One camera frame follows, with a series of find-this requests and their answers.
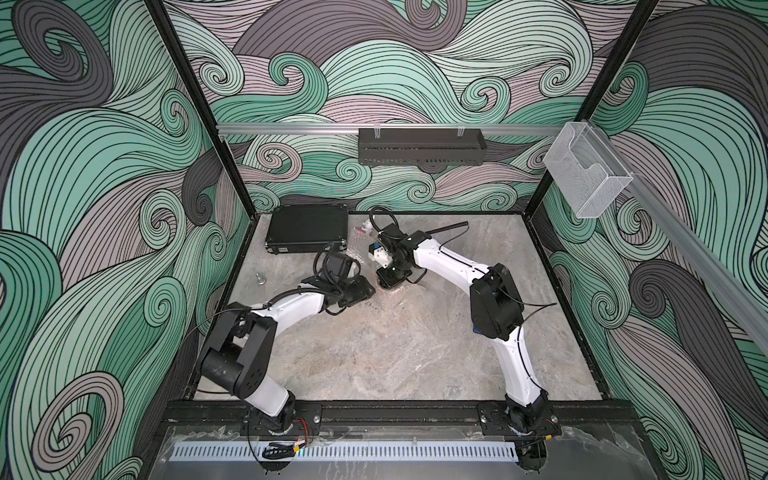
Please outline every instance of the robotic arm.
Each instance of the robotic arm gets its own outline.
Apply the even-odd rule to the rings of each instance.
[[[286,431],[293,420],[295,397],[266,374],[275,337],[301,319],[326,311],[337,315],[349,306],[370,298],[375,289],[361,276],[359,263],[339,252],[328,252],[323,268],[302,280],[294,290],[270,301],[245,306],[232,303],[208,334],[196,368],[203,376],[262,412],[273,431]],[[349,274],[353,265],[355,274]],[[338,306],[339,312],[331,312]],[[235,338],[247,340],[241,347]]]
[[[488,266],[452,252],[432,238],[433,233],[468,226],[458,223],[436,230],[404,234],[397,220],[379,232],[369,252],[382,267],[376,271],[379,284],[393,288],[412,275],[412,268],[431,270],[469,295],[472,323],[477,333],[488,337],[502,366],[510,425],[520,434],[547,430],[550,418],[547,392],[535,378],[522,335],[524,303],[509,269],[497,263]],[[315,258],[314,276],[302,280],[294,290],[283,292],[266,303],[231,304],[209,332],[198,356],[200,373],[262,413],[270,430],[285,432],[293,420],[295,397],[266,374],[275,336],[301,319],[326,311],[332,315],[370,298],[375,289],[361,276],[359,263],[340,252],[328,252],[320,271]],[[353,266],[356,273],[350,275]],[[338,306],[332,312],[330,306]],[[247,337],[241,347],[236,338]]]
[[[541,423],[550,417],[547,392],[539,386],[525,348],[525,304],[509,269],[500,263],[488,266],[462,257],[432,238],[432,233],[468,227],[467,222],[406,235],[390,212],[381,207],[371,211],[387,214],[394,221],[383,229],[372,221],[379,231],[379,242],[369,248],[369,253],[381,265],[376,271],[379,285],[393,288],[412,275],[413,267],[418,267],[437,273],[467,293],[474,329],[492,340],[501,363],[511,425],[520,433],[542,427]]]

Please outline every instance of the aluminum rail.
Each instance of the aluminum rail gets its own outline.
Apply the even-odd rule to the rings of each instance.
[[[526,137],[555,137],[564,124],[315,124],[306,122],[224,123],[218,124],[220,135],[348,135],[360,128],[479,128],[488,135],[520,135]]]

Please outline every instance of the wavy pattern wallpaper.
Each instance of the wavy pattern wallpaper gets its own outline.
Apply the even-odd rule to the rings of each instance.
[[[768,310],[768,2],[662,13],[594,120]],[[549,260],[669,476],[764,480],[768,359],[740,319],[634,198],[576,220],[553,186],[544,207],[534,222]]]
[[[0,477],[135,478],[248,219],[142,0],[0,2],[0,64]]]
[[[680,0],[688,5],[696,0]],[[219,122],[573,120],[634,0],[166,0]],[[477,167],[361,167],[355,137],[229,136],[258,210],[522,210],[550,138]]]

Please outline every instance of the gray marble floor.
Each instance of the gray marble floor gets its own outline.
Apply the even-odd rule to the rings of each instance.
[[[467,220],[467,234],[449,248],[487,264],[509,267],[522,299],[556,302],[552,285],[517,215],[398,215],[403,231],[429,230]],[[352,215],[350,230],[365,216]],[[312,274],[313,253],[271,255],[261,217],[231,301],[254,304],[295,287]],[[445,242],[460,230],[438,233]],[[301,399],[503,399],[504,378],[490,340],[472,332],[469,298],[434,273],[417,285],[382,290],[367,259],[370,237],[350,234],[348,254],[377,288],[373,298],[339,316],[320,313],[275,340],[269,374]],[[258,285],[254,273],[266,274]],[[525,312],[534,307],[526,307]],[[600,399],[562,308],[552,306],[526,323],[525,341],[539,382],[553,400]],[[219,388],[207,379],[200,389]],[[225,399],[198,392],[195,399]]]

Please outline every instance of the small white object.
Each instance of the small white object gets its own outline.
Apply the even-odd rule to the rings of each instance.
[[[373,254],[368,252],[368,258],[383,266],[388,267],[392,263],[392,256],[386,251],[384,247],[379,247],[373,251]]]

